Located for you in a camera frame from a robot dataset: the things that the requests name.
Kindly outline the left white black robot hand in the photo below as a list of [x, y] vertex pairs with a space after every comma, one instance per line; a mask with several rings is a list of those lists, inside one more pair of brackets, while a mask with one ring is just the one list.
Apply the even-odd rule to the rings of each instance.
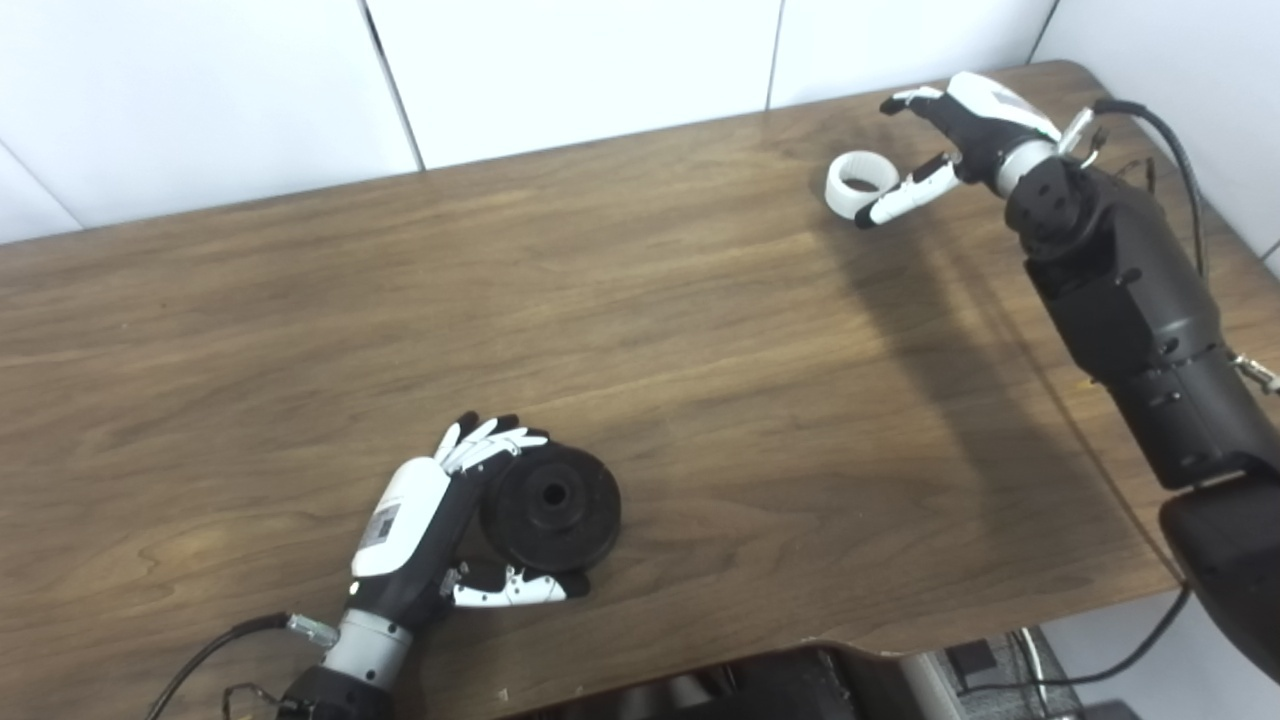
[[558, 603], [589, 593], [582, 573], [457, 556], [489, 484], [548, 442], [515, 415], [481, 420], [466, 413], [431, 454], [394, 471], [352, 559], [338, 638], [320, 664], [325, 678], [389, 691], [412, 643], [453, 607]]

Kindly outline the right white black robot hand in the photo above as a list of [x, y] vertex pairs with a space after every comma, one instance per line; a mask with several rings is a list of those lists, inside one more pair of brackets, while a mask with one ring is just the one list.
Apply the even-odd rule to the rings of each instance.
[[1059, 150], [1061, 129], [1039, 109], [1004, 85], [960, 72], [946, 88], [922, 86], [887, 97], [879, 111], [910, 111], [928, 120], [952, 145], [909, 173], [877, 200], [859, 209], [860, 229], [883, 225], [923, 208], [960, 184], [984, 184], [1006, 197], [1036, 164]]

